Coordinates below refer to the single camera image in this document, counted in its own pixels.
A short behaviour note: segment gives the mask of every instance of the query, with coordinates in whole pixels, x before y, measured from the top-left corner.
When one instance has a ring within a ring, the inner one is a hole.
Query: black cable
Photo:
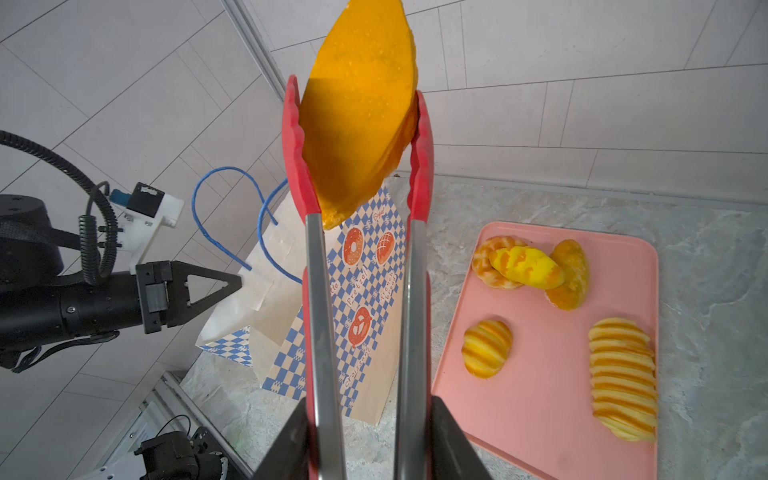
[[[157,430],[157,435],[155,435],[154,437],[155,438],[159,437],[160,436],[160,432],[162,432],[165,427],[169,426],[171,422],[173,422],[175,419],[177,419],[179,417],[184,417],[185,419],[187,419],[187,422],[188,422],[187,423],[187,437],[189,438],[190,430],[192,429],[192,420],[190,420],[190,418],[188,416],[186,416],[185,414],[183,414],[183,413],[180,413],[179,415],[176,415],[172,419],[170,419],[167,422],[165,422],[165,425],[161,426],[160,430]]]
[[[63,342],[59,343],[58,345],[54,345],[53,347],[45,350],[45,353],[42,354],[42,356],[35,360],[35,357],[40,354],[42,351],[42,347],[36,346],[30,353],[27,353],[24,355],[24,358],[22,358],[21,362],[18,363],[17,366],[11,369],[13,373],[21,373],[25,371],[28,368],[31,368],[38,363],[42,362],[43,360],[47,359],[49,356],[53,355],[56,352],[60,352],[63,349],[68,349],[71,346],[78,346],[78,345],[94,345],[96,343],[105,343],[109,342],[110,340],[116,339],[118,336],[120,336],[120,332],[118,330],[115,330],[114,332],[106,332],[106,333],[98,333],[96,335],[91,335],[88,338],[82,338],[82,339],[75,339],[70,340],[69,342]]]
[[[74,180],[80,188],[85,190],[85,193],[89,196],[89,203],[91,200],[93,203],[96,203],[107,225],[107,241],[104,243],[104,256],[100,258],[98,242],[96,240],[96,219],[88,215],[80,217],[80,256],[83,278],[89,285],[101,285],[107,281],[112,274],[114,262],[118,257],[118,219],[114,215],[114,210],[112,210],[109,200],[98,189],[94,192],[95,185],[86,174],[54,151],[36,144],[34,141],[3,130],[0,130],[0,145],[34,155],[58,168]]]

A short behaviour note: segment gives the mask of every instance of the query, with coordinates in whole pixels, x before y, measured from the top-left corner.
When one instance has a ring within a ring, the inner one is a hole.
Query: donut illustration
[[[344,263],[356,265],[362,257],[362,230],[352,227],[344,239]]]
[[[389,255],[394,249],[395,236],[392,235],[392,232],[384,233],[376,245],[376,261],[379,262],[379,265],[383,265],[389,259]]]
[[[346,334],[346,338],[352,346],[358,346],[368,336],[368,330],[371,329],[371,312],[367,308],[361,306],[355,313],[355,319],[352,321],[352,325],[349,326],[349,332]]]

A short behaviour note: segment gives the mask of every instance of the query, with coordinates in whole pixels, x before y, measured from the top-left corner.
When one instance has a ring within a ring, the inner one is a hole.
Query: red silicone tong tip
[[[432,183],[435,178],[435,145],[432,143],[432,124],[429,122],[427,104],[421,91],[416,91],[419,100],[419,123],[411,141],[411,191],[408,194],[408,208],[411,220],[426,222],[432,205]]]
[[[299,82],[296,75],[291,75],[288,78],[286,100],[283,104],[283,158],[293,202],[304,220],[307,215],[319,214],[320,204],[310,169],[301,156],[304,149],[304,130],[299,126],[299,104]]]

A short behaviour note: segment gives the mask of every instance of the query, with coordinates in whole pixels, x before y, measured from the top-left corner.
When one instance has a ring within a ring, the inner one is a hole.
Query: coiled black cable
[[[98,242],[96,241],[98,236],[96,219],[91,215],[81,216],[79,222],[81,264],[83,278],[87,284],[101,285],[104,283],[112,274],[114,261],[118,257],[118,219],[114,215],[114,210],[112,210],[109,200],[98,189],[94,191],[96,186],[86,174],[54,151],[34,141],[3,130],[0,130],[0,145],[34,155],[40,160],[53,165],[67,174],[80,188],[85,190],[89,199],[93,199],[96,207],[101,212],[101,216],[104,218],[104,222],[107,224],[107,241],[104,244],[104,256],[100,262]]]

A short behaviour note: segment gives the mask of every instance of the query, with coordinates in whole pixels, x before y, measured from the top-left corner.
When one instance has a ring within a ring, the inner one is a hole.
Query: wall tile
[[[192,146],[213,167],[247,170],[280,132],[283,106],[264,77],[259,78],[219,116]],[[242,176],[222,172],[228,184]]]
[[[63,2],[64,0],[5,0],[0,16],[0,41]]]
[[[275,58],[283,78],[288,80],[292,74],[296,75],[299,82],[299,94],[303,96],[306,82],[310,79],[315,58],[317,58],[317,53],[310,43],[305,41],[298,45],[275,50],[272,52],[272,56]]]
[[[56,147],[54,152],[79,168],[80,171],[95,183],[107,180],[112,189],[119,188],[123,191],[133,191],[133,188],[129,190],[113,178],[108,177],[104,172],[94,167],[64,144]],[[59,230],[72,233],[77,233],[78,218],[85,212],[85,205],[88,203],[88,195],[83,189],[59,169],[43,161],[39,161],[27,170],[10,184],[8,188],[3,190],[3,193],[29,195],[30,197],[39,198],[45,204],[48,217],[51,219],[51,225]],[[96,216],[98,224],[104,225],[104,220],[98,208],[94,207],[92,213]],[[77,250],[60,248],[59,251],[61,252],[64,266],[70,265],[80,256]]]
[[[768,63],[768,2],[761,2],[728,65]]]
[[[115,382],[114,380],[79,373],[74,376],[64,391],[124,402],[134,391],[134,388],[136,385],[130,383]]]
[[[435,146],[435,173],[583,187],[594,150],[529,147]]]
[[[88,119],[2,45],[0,85],[0,130],[53,148]],[[37,159],[8,147],[0,148],[2,191]]]
[[[588,187],[768,204],[768,154],[600,150]]]
[[[250,0],[274,49],[328,35],[349,0]]]
[[[577,80],[563,147],[767,152],[768,66]]]
[[[259,67],[226,14],[196,33],[190,43],[232,99],[259,76]]]
[[[463,2],[468,86],[682,68],[712,1]]]
[[[277,182],[260,161],[257,161],[248,173],[256,179],[265,195],[277,186]],[[242,248],[256,229],[260,208],[261,200],[256,189],[244,178],[233,187],[230,194],[221,201],[203,225],[216,241],[235,253]],[[208,242],[201,232],[195,233],[193,238],[224,262],[229,263],[230,258]]]
[[[174,53],[71,135],[66,144],[123,185],[148,184],[219,113],[216,103]]]
[[[560,146],[573,87],[574,82],[572,80],[547,83],[544,114],[541,117],[541,134],[538,138],[539,147]]]
[[[121,405],[63,392],[0,465],[0,477],[64,480]]]
[[[188,370],[200,355],[200,348],[195,346],[197,336],[208,321],[208,317],[214,311],[213,308],[206,310],[191,321],[181,327],[181,331],[174,337],[174,340],[168,345],[159,360],[169,365],[177,366],[180,369]]]
[[[194,170],[194,172],[200,176],[200,178],[214,169],[208,162],[205,161],[202,155],[197,153],[197,150],[195,150],[192,146],[189,146],[185,151],[181,152],[180,157],[185,164],[189,165],[192,170]],[[230,192],[230,190],[232,190],[232,187],[226,181],[224,181],[224,178],[221,176],[220,172],[216,172],[215,174],[206,178],[205,183],[213,188],[214,191],[222,198],[224,198]]]
[[[69,475],[70,479],[90,473],[99,466],[99,460],[107,453],[107,450],[111,447],[112,442],[117,438],[121,430],[128,422],[136,419],[139,414],[139,405],[147,398],[147,395],[152,391],[163,373],[175,369],[173,366],[160,362],[155,362],[149,368],[149,371],[144,374],[138,386],[128,396],[128,399],[119,408],[118,412],[114,414],[112,420],[104,427],[104,430],[96,438],[96,441],[89,448],[85,456],[83,456],[78,466]]]
[[[447,90],[445,56],[442,50],[440,17],[437,9],[409,15],[408,23],[416,43],[416,66],[419,67],[419,90]]]
[[[464,33],[462,32],[462,4],[440,7],[440,28],[445,52],[445,70],[448,88],[466,88],[467,71],[464,68]]]
[[[97,348],[64,349],[22,374],[0,369],[0,411],[6,412],[0,452],[10,452],[16,446]]]
[[[181,159],[176,159],[159,178],[152,183],[153,187],[184,200],[175,228],[160,227],[152,244],[144,256],[144,262],[172,260],[184,247],[184,244],[197,231],[197,225],[192,217],[192,193],[200,177]],[[221,202],[212,188],[207,184],[200,185],[197,192],[197,216],[204,222],[216,205]]]
[[[181,61],[190,69],[192,75],[203,85],[205,91],[208,92],[211,98],[219,106],[220,110],[227,108],[232,102],[232,99],[224,91],[219,81],[214,77],[214,74],[210,72],[210,69],[197,52],[192,48],[190,42],[186,41],[183,45],[176,49]]]
[[[760,0],[717,0],[685,68],[722,67]]]
[[[544,84],[425,94],[436,144],[538,144]]]
[[[90,116],[203,25],[188,0],[70,0],[5,45]]]
[[[192,0],[192,2],[194,2],[194,6],[197,7],[197,11],[205,18],[206,22],[210,22],[224,11],[221,0]]]
[[[101,344],[80,373],[137,385],[178,332],[177,326],[149,335],[142,325],[122,329],[118,338]]]

